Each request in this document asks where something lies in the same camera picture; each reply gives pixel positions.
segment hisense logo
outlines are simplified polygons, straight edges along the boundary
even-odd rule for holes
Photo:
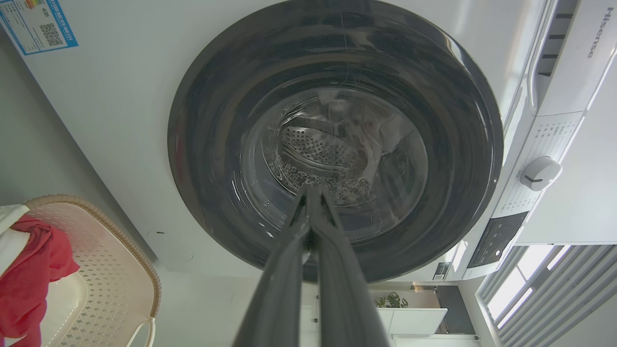
[[[612,7],[607,8],[608,13],[604,15],[604,19],[602,19],[602,23],[600,23],[600,30],[595,34],[595,41],[591,45],[591,49],[589,50],[588,58],[594,56],[595,48],[598,46],[598,42],[600,41],[600,36],[602,36],[602,32],[604,31],[604,27],[607,25],[609,19],[611,19],[611,12],[613,11]]]

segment front-load washer door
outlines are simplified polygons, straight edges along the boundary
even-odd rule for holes
[[[307,3],[255,12],[197,56],[170,114],[176,185],[210,236],[262,268],[298,189],[321,184],[367,281],[401,276],[486,208],[503,155],[497,103],[425,19],[377,1]]]

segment laundry basket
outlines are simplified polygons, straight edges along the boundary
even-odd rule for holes
[[[152,346],[160,280],[135,242],[98,208],[74,196],[43,196],[0,207],[0,229],[23,214],[63,230],[81,267],[50,284],[41,323],[43,346],[124,347],[143,325],[149,325],[147,346]]]

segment red garment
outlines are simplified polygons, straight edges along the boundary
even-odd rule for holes
[[[58,228],[27,215],[11,229],[29,232],[23,251],[0,275],[0,347],[4,337],[27,336],[12,347],[41,346],[39,324],[47,309],[49,282],[79,269],[67,235]]]

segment qr code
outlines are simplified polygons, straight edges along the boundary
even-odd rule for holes
[[[40,27],[50,46],[57,46],[64,43],[62,38],[60,38],[58,29],[56,29],[56,26],[53,23],[41,25]]]

